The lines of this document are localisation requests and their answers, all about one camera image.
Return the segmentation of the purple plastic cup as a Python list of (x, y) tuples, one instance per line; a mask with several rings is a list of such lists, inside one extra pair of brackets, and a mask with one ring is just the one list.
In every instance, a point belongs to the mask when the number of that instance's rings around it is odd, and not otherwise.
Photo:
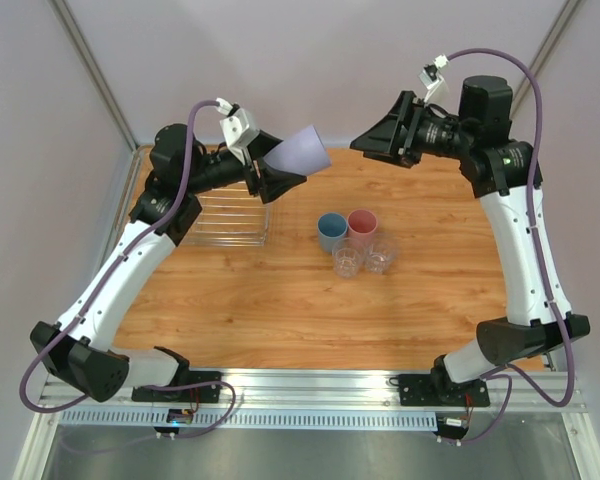
[(309, 177), (331, 166), (329, 154), (313, 125), (287, 138), (264, 156), (280, 172)]

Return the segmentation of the pink plastic cup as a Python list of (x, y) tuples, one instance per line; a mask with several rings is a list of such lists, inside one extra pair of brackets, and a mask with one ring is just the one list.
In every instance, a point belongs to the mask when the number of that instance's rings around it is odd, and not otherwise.
[(372, 211), (357, 209), (347, 216), (347, 227), (349, 238), (368, 246), (376, 234), (378, 219)]

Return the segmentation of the blue plastic cup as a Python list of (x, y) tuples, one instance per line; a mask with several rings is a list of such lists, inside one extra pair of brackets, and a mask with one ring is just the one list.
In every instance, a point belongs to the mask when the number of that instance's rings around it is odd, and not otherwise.
[(347, 231), (347, 220), (341, 214), (328, 212), (321, 215), (317, 221), (320, 248), (331, 255), (334, 245), (346, 236)]

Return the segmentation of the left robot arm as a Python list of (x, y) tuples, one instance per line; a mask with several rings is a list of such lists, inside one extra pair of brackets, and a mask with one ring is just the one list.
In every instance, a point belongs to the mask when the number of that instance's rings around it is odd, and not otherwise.
[(257, 131), (209, 150), (186, 124), (163, 127), (149, 158), (151, 171), (122, 236), (86, 290), (55, 322), (30, 333), (36, 363), (97, 402), (120, 389), (153, 390), (177, 401), (189, 389), (189, 362), (164, 347), (117, 350), (114, 337), (127, 311), (157, 269), (179, 246), (202, 212), (199, 194), (243, 182), (271, 203), (305, 177), (275, 162), (291, 140)]

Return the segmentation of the left clear glass tumbler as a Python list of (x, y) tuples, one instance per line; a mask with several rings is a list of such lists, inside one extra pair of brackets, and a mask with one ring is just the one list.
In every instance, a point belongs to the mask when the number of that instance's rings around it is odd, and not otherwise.
[(356, 276), (364, 262), (365, 247), (354, 238), (339, 239), (332, 248), (334, 272), (342, 278)]

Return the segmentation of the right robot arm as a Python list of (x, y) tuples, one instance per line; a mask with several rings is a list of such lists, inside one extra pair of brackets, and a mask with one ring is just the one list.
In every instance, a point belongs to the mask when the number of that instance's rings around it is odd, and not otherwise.
[(513, 92), (501, 77), (464, 80), (452, 115), (403, 91), (389, 112), (351, 141), (364, 157), (411, 168), (425, 154), (458, 161), (491, 226), (506, 289), (504, 317), (483, 321), (469, 344), (438, 357), (430, 390), (455, 404), (482, 375), (587, 336), (560, 288), (542, 211), (542, 174), (533, 147), (510, 138)]

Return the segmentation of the aluminium corner post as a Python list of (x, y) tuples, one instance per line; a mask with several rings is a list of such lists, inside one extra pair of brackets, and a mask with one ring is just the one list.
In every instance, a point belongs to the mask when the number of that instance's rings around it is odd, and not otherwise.
[[(579, 10), (581, 1), (511, 1), (512, 17), (493, 48), (517, 58), (537, 80), (548, 67)], [(529, 80), (507, 60), (490, 62), (492, 72), (507, 78), (513, 87), (510, 137), (534, 142), (535, 102)]]
[(129, 122), (107, 82), (69, 2), (66, 0), (49, 0), (48, 4), (63, 28), (69, 43), (76, 52), (116, 129), (125, 144), (132, 151), (135, 151), (139, 147), (139, 142), (133, 134)]

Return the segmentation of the right clear glass tumbler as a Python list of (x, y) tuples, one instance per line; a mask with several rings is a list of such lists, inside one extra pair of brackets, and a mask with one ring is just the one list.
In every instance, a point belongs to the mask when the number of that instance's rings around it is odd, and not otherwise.
[(376, 234), (366, 247), (364, 268), (375, 274), (385, 274), (398, 256), (399, 245), (390, 234)]

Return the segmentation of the right aluminium corner post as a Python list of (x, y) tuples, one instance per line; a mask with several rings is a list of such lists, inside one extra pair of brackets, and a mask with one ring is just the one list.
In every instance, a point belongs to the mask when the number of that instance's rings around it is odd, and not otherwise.
[[(493, 48), (517, 58), (537, 80), (548, 67), (579, 10), (581, 1), (511, 1), (512, 17)], [(529, 80), (507, 60), (490, 62), (492, 72), (507, 78), (513, 87), (510, 137), (534, 142), (535, 102)]]

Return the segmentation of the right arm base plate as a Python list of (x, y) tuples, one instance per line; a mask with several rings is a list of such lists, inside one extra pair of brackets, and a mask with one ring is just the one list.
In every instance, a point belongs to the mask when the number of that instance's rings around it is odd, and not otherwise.
[(473, 380), (456, 384), (433, 374), (399, 374), (391, 377), (404, 407), (488, 407), (491, 402), (486, 382)]

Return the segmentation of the left aluminium corner post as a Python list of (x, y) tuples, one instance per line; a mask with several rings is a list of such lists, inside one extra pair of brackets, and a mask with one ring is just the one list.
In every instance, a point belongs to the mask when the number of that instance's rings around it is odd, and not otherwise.
[(69, 43), (76, 52), (116, 129), (125, 144), (132, 151), (135, 151), (139, 147), (139, 142), (133, 134), (129, 122), (107, 82), (69, 2), (66, 0), (49, 0), (48, 4), (63, 28)]

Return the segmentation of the clear glass tumbler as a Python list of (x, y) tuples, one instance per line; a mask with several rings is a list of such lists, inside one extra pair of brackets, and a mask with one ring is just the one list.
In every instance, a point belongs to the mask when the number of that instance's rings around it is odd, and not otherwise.
[(375, 274), (385, 274), (398, 256), (399, 245), (390, 234), (376, 234), (366, 247), (364, 268)]
[(364, 262), (365, 247), (354, 238), (339, 239), (332, 248), (334, 272), (342, 278), (356, 276)]

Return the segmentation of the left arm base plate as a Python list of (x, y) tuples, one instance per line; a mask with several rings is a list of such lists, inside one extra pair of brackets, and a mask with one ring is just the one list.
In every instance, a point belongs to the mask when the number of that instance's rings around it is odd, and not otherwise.
[(220, 371), (182, 370), (168, 384), (169, 387), (205, 382), (214, 382), (214, 385), (178, 391), (162, 391), (145, 387), (134, 388), (131, 399), (134, 402), (216, 404), (219, 401), (221, 390), (221, 386), (218, 384), (220, 380), (222, 380)]

